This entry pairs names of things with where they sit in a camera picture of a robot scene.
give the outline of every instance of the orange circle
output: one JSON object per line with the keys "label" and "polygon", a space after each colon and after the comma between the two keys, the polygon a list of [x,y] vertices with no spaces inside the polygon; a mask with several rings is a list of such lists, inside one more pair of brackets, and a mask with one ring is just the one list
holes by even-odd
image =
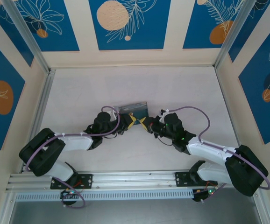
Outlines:
{"label": "orange circle", "polygon": [[206,4],[207,0],[197,0],[196,2],[199,5],[204,5],[204,4]]}
{"label": "orange circle", "polygon": [[12,87],[5,81],[0,81],[0,94],[3,96],[0,96],[0,114],[7,115],[13,107],[14,93]]}
{"label": "orange circle", "polygon": [[102,28],[118,30],[129,22],[127,9],[116,0],[105,1],[97,10],[97,19]]}
{"label": "orange circle", "polygon": [[225,41],[225,38],[232,27],[234,21],[226,21],[223,24],[216,26],[210,34],[210,42],[212,44],[222,44]]}
{"label": "orange circle", "polygon": [[40,37],[40,38],[47,38],[48,37],[48,33],[46,30],[44,29],[38,29],[36,31],[36,34]]}
{"label": "orange circle", "polygon": [[262,98],[265,102],[270,102],[270,90],[265,89],[262,94]]}

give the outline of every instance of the purple cable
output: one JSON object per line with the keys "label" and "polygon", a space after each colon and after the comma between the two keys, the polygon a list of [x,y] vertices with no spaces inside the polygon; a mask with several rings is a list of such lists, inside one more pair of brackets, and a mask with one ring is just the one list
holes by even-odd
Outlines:
{"label": "purple cable", "polygon": [[[120,115],[119,115],[119,113],[117,112],[117,110],[116,109],[114,109],[113,107],[111,107],[111,106],[104,106],[104,107],[102,107],[102,109],[101,109],[101,111],[103,111],[103,109],[104,108],[110,108],[110,109],[112,109],[112,110],[114,110],[115,111],[115,113],[117,114],[117,124],[116,124],[116,126],[115,126],[115,128],[113,129],[113,130],[111,130],[111,131],[109,131],[109,132],[107,132],[107,133],[102,133],[102,134],[82,134],[81,135],[81,133],[73,133],[73,134],[64,134],[64,135],[62,135],[62,134],[60,134],[60,135],[56,135],[56,136],[54,136],[54,137],[52,137],[52,138],[50,138],[49,140],[47,140],[46,142],[44,142],[32,155],[31,155],[31,157],[29,158],[29,160],[27,161],[27,163],[26,163],[26,167],[25,167],[25,170],[27,171],[27,172],[29,172],[30,170],[29,170],[29,165],[30,165],[30,163],[31,163],[31,161],[34,159],[34,157],[36,156],[36,154],[38,154],[38,152],[43,148],[43,147],[45,147],[48,143],[50,143],[50,142],[52,142],[53,140],[55,140],[55,139],[57,139],[57,138],[60,138],[60,137],[71,137],[71,136],[90,136],[90,137],[92,137],[92,136],[106,136],[106,135],[109,135],[109,134],[111,134],[112,132],[114,132],[117,128],[118,128],[118,126],[119,126],[119,124],[120,124],[120,120],[121,120],[121,118],[120,118]],[[85,207],[85,200],[84,200],[84,198],[81,196],[81,194],[78,192],[78,191],[76,191],[72,186],[70,186],[69,184],[67,184],[67,183],[65,183],[64,181],[61,181],[60,179],[58,179],[58,178],[55,178],[56,180],[58,180],[59,182],[61,182],[62,184],[64,184],[65,186],[67,186],[68,188],[70,188],[70,189],[72,189],[73,191],[75,191],[76,193],[77,193],[77,195],[82,199],[82,201],[83,201],[83,205],[81,206],[81,207],[71,207],[71,206],[68,206],[68,208],[72,208],[72,209],[81,209],[81,208],[84,208]]]}
{"label": "purple cable", "polygon": [[[67,184],[66,182],[60,180],[59,178],[54,177],[54,179],[57,180],[57,181],[59,181],[59,182],[61,182],[62,184],[64,184],[64,185],[67,186],[68,188],[72,189],[72,190],[73,190],[73,191],[74,191],[74,192],[82,199],[82,202],[83,202],[83,205],[82,205],[82,206],[80,206],[80,207],[67,206],[68,208],[70,208],[70,209],[82,209],[82,208],[85,207],[85,199],[82,197],[82,195],[81,195],[76,189],[74,189],[71,185]],[[65,195],[65,196],[61,199],[61,203],[62,203],[63,205],[65,205],[65,204],[64,204],[64,199],[66,198],[67,195]]]}
{"label": "purple cable", "polygon": [[206,127],[205,130],[203,130],[200,134],[199,134],[199,141],[202,143],[202,144],[205,144],[206,146],[210,146],[210,147],[213,147],[213,148],[216,148],[216,149],[219,149],[221,151],[226,151],[227,153],[230,153],[234,156],[236,156],[237,158],[239,158],[240,160],[244,161],[245,163],[247,163],[249,166],[251,166],[267,183],[267,187],[259,187],[260,189],[264,189],[264,190],[270,190],[270,181],[268,180],[268,178],[262,173],[261,170],[259,170],[255,165],[253,165],[251,162],[249,162],[248,160],[246,160],[245,158],[243,158],[241,155],[238,155],[232,151],[229,151],[229,150],[225,150],[224,148],[222,147],[219,147],[219,146],[216,146],[216,145],[213,145],[213,144],[210,144],[210,143],[207,143],[207,142],[202,142],[201,140],[201,135],[203,133],[205,133],[209,128],[210,128],[210,125],[211,125],[211,122],[210,122],[210,119],[208,117],[208,115],[203,112],[201,109],[197,108],[197,107],[194,107],[194,106],[183,106],[183,107],[180,107],[178,109],[175,109],[175,110],[169,110],[170,112],[175,112],[175,111],[179,111],[179,110],[182,110],[182,109],[185,109],[185,108],[192,108],[192,109],[195,109],[195,110],[198,110],[200,112],[202,112],[204,114],[204,116],[206,117],[206,119],[208,120],[208,126]]}

